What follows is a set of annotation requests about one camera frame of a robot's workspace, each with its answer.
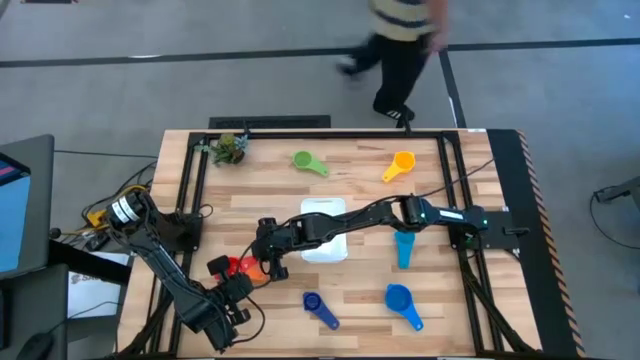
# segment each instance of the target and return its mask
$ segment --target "orange measuring cup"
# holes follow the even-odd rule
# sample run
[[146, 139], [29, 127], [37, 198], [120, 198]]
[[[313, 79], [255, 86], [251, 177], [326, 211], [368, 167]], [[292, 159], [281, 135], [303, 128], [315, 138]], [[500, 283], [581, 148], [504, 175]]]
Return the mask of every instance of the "orange measuring cup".
[[398, 174], [406, 174], [416, 165], [416, 156], [410, 151], [398, 151], [393, 163], [382, 175], [382, 181], [389, 182]]

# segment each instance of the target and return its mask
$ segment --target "orange striped edge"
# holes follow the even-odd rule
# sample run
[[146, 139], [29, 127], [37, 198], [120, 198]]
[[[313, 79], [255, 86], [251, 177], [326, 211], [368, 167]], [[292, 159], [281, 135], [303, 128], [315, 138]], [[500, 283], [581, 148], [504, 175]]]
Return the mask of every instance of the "orange striped edge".
[[551, 224], [549, 223], [549, 215], [547, 214], [547, 209], [545, 208], [544, 203], [542, 201], [542, 192], [540, 191], [540, 185], [538, 185], [538, 178], [536, 176], [536, 172], [533, 169], [533, 160], [531, 159], [531, 153], [529, 152], [527, 139], [524, 137], [524, 134], [521, 131], [518, 131], [518, 135], [520, 136], [522, 153], [525, 157], [525, 163], [527, 164], [527, 168], [529, 170], [531, 187], [533, 188], [533, 193], [534, 193], [536, 202], [538, 203], [538, 213], [540, 215], [540, 222], [542, 223], [542, 230], [545, 234], [545, 240], [547, 242], [549, 255], [551, 255], [551, 265], [553, 266], [556, 274], [556, 279], [558, 281], [558, 289], [560, 290], [560, 296], [562, 297], [562, 301], [564, 301], [565, 303], [564, 308], [567, 314], [567, 321], [569, 322], [569, 327], [573, 332], [573, 341], [576, 344], [576, 353], [580, 357], [586, 357], [587, 354], [584, 350], [584, 345], [582, 344], [582, 337], [580, 336], [580, 329], [578, 328], [576, 315], [574, 314], [573, 307], [571, 306], [571, 299], [569, 298], [569, 290], [567, 289], [566, 280], [564, 279], [564, 273], [562, 272], [562, 267], [560, 266], [560, 259], [558, 258], [556, 243], [553, 240], [553, 236], [551, 235]]

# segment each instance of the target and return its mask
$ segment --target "green measuring cup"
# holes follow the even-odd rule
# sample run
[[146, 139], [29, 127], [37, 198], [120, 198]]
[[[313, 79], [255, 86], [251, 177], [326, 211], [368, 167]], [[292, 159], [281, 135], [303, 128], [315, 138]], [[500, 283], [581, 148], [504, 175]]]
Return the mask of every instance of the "green measuring cup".
[[322, 176], [329, 176], [327, 166], [308, 151], [298, 151], [293, 154], [293, 164], [300, 170], [315, 171]]

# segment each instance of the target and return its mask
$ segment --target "blue measuring cup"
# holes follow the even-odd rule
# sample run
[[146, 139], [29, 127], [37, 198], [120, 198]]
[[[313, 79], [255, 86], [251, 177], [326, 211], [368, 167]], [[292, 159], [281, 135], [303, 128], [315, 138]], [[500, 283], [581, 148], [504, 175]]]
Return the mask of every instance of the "blue measuring cup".
[[398, 268], [408, 269], [411, 262], [411, 249], [416, 241], [416, 234], [397, 231], [394, 234], [398, 249]]
[[340, 327], [340, 321], [331, 313], [331, 310], [317, 293], [305, 292], [302, 294], [302, 302], [304, 309], [317, 316], [318, 319], [327, 324], [329, 329], [337, 330]]
[[389, 284], [387, 286], [387, 293], [384, 296], [384, 302], [390, 310], [404, 316], [416, 331], [422, 330], [424, 327], [422, 319], [420, 319], [420, 315], [418, 315], [413, 305], [411, 292], [406, 286]]

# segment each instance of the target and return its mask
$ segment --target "red object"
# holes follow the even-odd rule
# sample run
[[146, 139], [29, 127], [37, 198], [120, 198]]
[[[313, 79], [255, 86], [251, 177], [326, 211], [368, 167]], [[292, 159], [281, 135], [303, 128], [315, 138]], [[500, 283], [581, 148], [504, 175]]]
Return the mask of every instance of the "red object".
[[[227, 275], [231, 276], [236, 273], [236, 269], [238, 269], [238, 258], [230, 257], [229, 258], [229, 269], [227, 269]], [[253, 256], [245, 256], [242, 259], [242, 263], [240, 265], [240, 272], [243, 272], [251, 278], [252, 281], [265, 281], [267, 277], [262, 273], [262, 270], [259, 267], [258, 260]], [[220, 275], [214, 275], [214, 278], [220, 281]]]

